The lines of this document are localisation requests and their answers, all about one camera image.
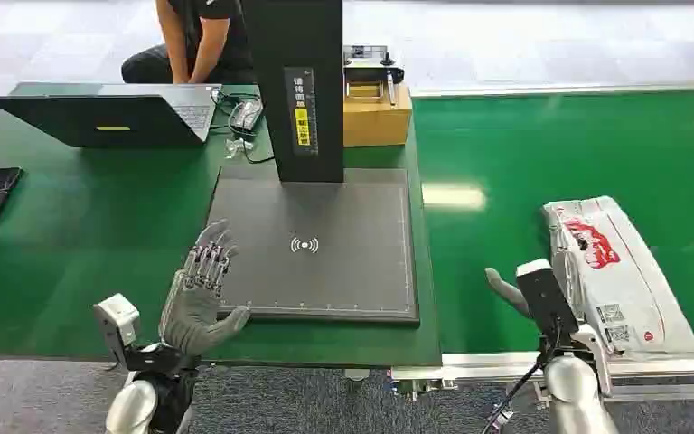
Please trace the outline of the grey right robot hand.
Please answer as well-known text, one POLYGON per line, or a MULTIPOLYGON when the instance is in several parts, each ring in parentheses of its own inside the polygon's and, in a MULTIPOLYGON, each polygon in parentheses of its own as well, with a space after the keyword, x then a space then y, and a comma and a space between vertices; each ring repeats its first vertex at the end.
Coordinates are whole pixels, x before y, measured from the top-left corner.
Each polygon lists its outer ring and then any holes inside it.
POLYGON ((522 316, 532 319, 527 301, 517 287, 505 281, 494 268, 485 268, 484 274, 488 285, 494 293, 510 304, 522 316))

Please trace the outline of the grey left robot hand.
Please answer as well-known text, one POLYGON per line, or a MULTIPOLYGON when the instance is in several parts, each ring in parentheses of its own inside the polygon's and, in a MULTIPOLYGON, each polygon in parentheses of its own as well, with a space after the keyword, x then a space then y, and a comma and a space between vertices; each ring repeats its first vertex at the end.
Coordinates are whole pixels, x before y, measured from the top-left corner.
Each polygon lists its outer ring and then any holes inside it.
POLYGON ((238 334, 250 318, 247 306, 220 319, 224 278, 237 246, 230 223, 208 223, 175 271, 158 326, 161 341, 189 356, 202 356, 238 334))

